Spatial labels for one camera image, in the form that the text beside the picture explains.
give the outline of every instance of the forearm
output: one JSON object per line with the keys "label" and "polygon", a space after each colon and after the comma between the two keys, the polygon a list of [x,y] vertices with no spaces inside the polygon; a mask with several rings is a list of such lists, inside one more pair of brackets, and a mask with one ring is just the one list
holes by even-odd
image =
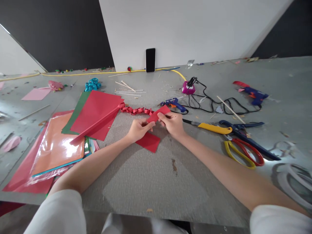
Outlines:
{"label": "forearm", "polygon": [[49,195],[64,189],[73,189],[83,193],[110,163],[131,144],[132,141],[124,137],[78,162],[57,180]]}
{"label": "forearm", "polygon": [[255,171],[209,149],[186,134],[177,140],[205,164],[250,211],[259,205],[269,204],[287,207],[308,216],[302,207]]}

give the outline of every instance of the white sleeve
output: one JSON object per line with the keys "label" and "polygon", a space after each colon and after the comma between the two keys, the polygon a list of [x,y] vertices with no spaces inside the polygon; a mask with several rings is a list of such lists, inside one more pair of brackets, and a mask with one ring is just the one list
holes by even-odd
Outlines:
{"label": "white sleeve", "polygon": [[250,233],[311,234],[312,219],[286,207],[260,205],[251,214]]}
{"label": "white sleeve", "polygon": [[24,234],[86,234],[84,215],[80,194],[61,190],[41,204]]}

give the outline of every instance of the hand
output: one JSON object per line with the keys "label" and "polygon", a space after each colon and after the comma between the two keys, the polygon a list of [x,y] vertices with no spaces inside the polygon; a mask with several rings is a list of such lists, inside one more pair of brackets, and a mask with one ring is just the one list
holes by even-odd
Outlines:
{"label": "hand", "polygon": [[130,127],[130,130],[128,134],[125,136],[128,138],[132,143],[138,141],[142,137],[144,137],[145,133],[150,130],[151,132],[153,131],[153,126],[156,125],[154,121],[148,123],[146,121],[147,119],[135,119],[132,122],[132,125]]}
{"label": "hand", "polygon": [[169,112],[166,115],[158,113],[158,121],[162,126],[166,126],[168,132],[177,139],[179,137],[185,136],[186,133],[183,129],[182,115],[174,112]]}

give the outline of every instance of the smartphone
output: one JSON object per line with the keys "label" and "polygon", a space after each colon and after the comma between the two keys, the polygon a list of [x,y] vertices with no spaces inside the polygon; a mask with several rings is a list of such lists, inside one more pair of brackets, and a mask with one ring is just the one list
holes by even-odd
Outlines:
{"label": "smartphone", "polygon": [[156,49],[146,49],[146,72],[155,72],[155,62],[156,62]]}

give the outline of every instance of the teal curled ribbon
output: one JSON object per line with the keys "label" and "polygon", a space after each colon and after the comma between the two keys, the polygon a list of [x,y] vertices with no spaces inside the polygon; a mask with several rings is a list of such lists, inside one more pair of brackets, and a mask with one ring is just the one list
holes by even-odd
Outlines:
{"label": "teal curled ribbon", "polygon": [[102,86],[102,84],[99,83],[98,79],[93,78],[85,84],[85,92],[92,91],[92,90],[98,90],[101,86]]}

